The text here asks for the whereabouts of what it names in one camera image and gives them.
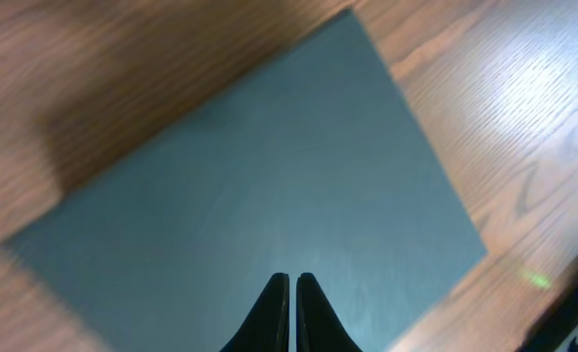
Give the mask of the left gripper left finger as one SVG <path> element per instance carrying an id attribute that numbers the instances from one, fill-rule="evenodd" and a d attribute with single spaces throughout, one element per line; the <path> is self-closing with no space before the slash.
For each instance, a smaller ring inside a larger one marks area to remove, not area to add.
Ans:
<path id="1" fill-rule="evenodd" d="M 289 275 L 275 273 L 221 352 L 289 351 Z"/>

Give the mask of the black gift box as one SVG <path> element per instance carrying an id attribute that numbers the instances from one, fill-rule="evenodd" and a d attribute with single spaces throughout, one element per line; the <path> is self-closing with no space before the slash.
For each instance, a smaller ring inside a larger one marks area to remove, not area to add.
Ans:
<path id="1" fill-rule="evenodd" d="M 485 252 L 350 10 L 5 248 L 115 351 L 217 351 L 277 272 L 381 351 Z"/>

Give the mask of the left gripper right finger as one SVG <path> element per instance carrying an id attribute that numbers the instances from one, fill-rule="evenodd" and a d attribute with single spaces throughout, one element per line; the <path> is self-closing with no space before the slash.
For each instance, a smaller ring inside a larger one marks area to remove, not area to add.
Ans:
<path id="1" fill-rule="evenodd" d="M 296 351 L 361 352 L 312 273 L 302 273 L 297 280 Z"/>

